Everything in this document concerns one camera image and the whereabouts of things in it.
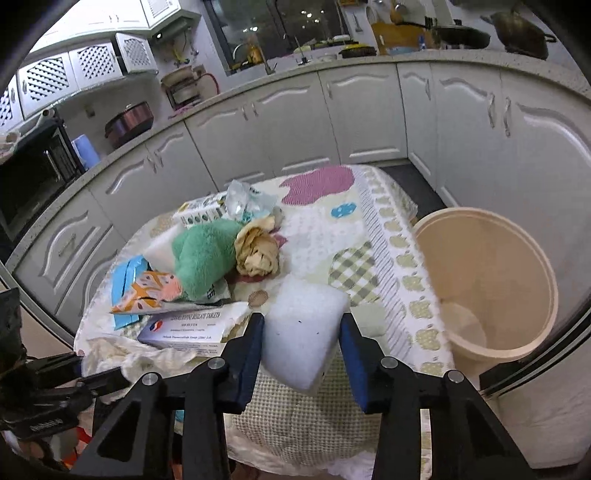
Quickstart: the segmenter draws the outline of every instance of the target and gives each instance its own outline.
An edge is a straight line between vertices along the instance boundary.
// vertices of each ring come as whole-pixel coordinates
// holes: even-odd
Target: electric appliance
[[[0,165],[0,229],[16,244],[47,206],[85,172],[57,112]]]

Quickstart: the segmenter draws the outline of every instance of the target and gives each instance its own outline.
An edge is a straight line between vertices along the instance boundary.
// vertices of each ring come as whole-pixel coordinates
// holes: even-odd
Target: metal screw
[[[465,379],[464,374],[458,370],[450,370],[447,377],[454,383],[462,383]]]
[[[158,381],[158,375],[155,374],[154,372],[150,372],[149,374],[145,374],[142,377],[142,383],[147,386],[154,385],[157,381]]]
[[[212,358],[209,360],[209,362],[207,362],[207,366],[212,370],[217,370],[218,368],[221,368],[224,365],[226,365],[226,361],[221,356]]]
[[[396,360],[393,356],[385,356],[380,360],[380,364],[384,368],[396,368],[398,366],[398,360]]]

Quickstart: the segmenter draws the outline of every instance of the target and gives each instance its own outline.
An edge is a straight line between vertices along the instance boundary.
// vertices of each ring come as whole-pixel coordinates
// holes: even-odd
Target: blue gripper pad
[[[244,335],[228,342],[222,358],[229,365],[229,379],[217,389],[217,403],[225,413],[240,414],[252,400],[261,363],[265,317],[253,313]]]
[[[339,343],[357,405],[365,413],[386,411],[391,385],[378,371],[379,362],[384,357],[379,344],[361,335],[350,313],[341,318]]]

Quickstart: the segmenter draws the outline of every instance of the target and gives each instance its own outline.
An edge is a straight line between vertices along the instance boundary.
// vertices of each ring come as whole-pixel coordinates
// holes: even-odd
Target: yellow crumpled cloth
[[[240,230],[234,248],[240,275],[254,277],[279,270],[279,247],[269,232],[275,228],[273,215],[253,220]]]

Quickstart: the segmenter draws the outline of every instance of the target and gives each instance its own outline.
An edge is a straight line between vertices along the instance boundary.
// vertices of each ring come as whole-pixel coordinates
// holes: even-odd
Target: kitchen utensil
[[[445,25],[433,27],[441,41],[452,48],[487,48],[491,36],[481,30],[464,25]]]
[[[515,9],[497,12],[490,18],[481,16],[495,27],[496,34],[505,50],[545,60],[548,58],[548,43],[556,43],[554,35],[544,32],[537,25],[523,18]]]
[[[355,57],[375,57],[377,55],[375,48],[370,47],[369,45],[353,45],[351,47],[344,48],[339,53],[344,59],[352,59]]]
[[[154,116],[148,102],[128,105],[125,110],[105,125],[105,138],[113,148],[119,148],[132,138],[141,135],[152,128]]]

